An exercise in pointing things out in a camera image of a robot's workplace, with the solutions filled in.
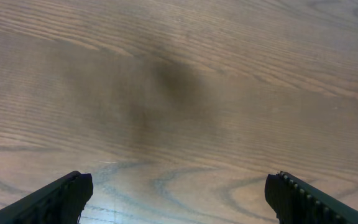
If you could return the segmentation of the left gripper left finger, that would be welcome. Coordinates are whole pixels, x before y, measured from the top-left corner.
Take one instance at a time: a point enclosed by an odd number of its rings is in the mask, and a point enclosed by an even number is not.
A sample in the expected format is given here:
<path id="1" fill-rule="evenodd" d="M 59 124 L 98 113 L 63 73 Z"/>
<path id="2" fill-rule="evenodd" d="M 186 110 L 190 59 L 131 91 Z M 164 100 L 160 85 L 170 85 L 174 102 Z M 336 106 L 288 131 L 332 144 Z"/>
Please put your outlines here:
<path id="1" fill-rule="evenodd" d="M 1 209 L 0 224 L 78 224 L 92 195 L 92 175 L 73 171 Z"/>

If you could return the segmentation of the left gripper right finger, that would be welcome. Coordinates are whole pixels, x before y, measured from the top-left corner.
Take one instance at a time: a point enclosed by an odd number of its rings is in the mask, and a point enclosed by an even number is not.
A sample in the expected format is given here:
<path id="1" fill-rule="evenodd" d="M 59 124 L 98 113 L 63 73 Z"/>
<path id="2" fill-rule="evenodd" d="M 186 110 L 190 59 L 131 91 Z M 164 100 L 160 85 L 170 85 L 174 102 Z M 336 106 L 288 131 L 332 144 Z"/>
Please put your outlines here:
<path id="1" fill-rule="evenodd" d="M 269 174 L 265 199 L 280 224 L 358 224 L 358 211 L 288 172 Z"/>

